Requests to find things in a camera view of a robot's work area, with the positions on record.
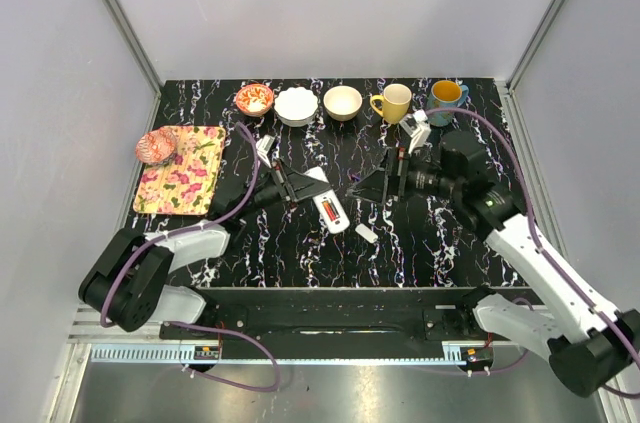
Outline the white remote control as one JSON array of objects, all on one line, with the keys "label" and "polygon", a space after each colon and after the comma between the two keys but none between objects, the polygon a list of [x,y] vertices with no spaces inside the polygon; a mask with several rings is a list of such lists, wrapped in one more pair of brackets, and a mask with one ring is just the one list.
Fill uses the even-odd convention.
[{"label": "white remote control", "polygon": [[350,226],[350,220],[332,187],[314,196],[313,202],[330,234],[342,233]]}]

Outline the red orange battery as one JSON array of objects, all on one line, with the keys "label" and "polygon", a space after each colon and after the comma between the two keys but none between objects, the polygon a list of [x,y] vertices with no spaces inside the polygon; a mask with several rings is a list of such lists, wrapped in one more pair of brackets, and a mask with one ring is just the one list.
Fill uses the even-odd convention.
[{"label": "red orange battery", "polygon": [[324,199],[322,202],[322,207],[327,214],[329,221],[334,223],[338,222],[340,219],[340,213],[337,210],[337,207],[334,205],[333,201],[330,199]]}]

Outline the white battery cover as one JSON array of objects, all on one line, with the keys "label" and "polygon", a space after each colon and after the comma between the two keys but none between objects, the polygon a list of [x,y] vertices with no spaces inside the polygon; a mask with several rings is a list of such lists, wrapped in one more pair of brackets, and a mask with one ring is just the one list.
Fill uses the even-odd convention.
[{"label": "white battery cover", "polygon": [[369,244],[375,244],[378,241],[378,235],[368,226],[360,223],[355,227],[356,233]]}]

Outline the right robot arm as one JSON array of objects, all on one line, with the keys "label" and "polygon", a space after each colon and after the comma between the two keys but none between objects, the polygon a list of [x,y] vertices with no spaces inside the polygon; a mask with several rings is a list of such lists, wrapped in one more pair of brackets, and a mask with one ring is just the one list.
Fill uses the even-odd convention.
[{"label": "right robot arm", "polygon": [[388,148],[379,166],[348,189],[384,204],[414,195],[447,201],[457,221],[500,255],[548,310],[536,314],[495,291],[478,288],[454,318],[468,339],[503,336],[546,360],[573,394],[588,397],[633,364],[639,313],[619,310],[549,245],[511,190],[491,180],[486,151],[473,135],[444,135],[430,155]]}]

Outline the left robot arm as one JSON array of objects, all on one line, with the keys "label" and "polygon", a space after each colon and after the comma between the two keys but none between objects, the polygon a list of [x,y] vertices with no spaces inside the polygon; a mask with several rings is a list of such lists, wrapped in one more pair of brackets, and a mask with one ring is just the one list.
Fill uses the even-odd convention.
[{"label": "left robot arm", "polygon": [[215,312],[196,291],[169,289],[168,275],[224,255],[244,230],[245,216],[280,202],[296,205],[330,190],[324,178],[276,160],[265,173],[255,169],[244,188],[220,191],[207,217],[195,224],[155,233],[118,230],[80,283],[78,297],[101,314],[106,326],[126,332],[195,302],[184,311],[182,327],[195,338],[208,337],[216,327]]}]

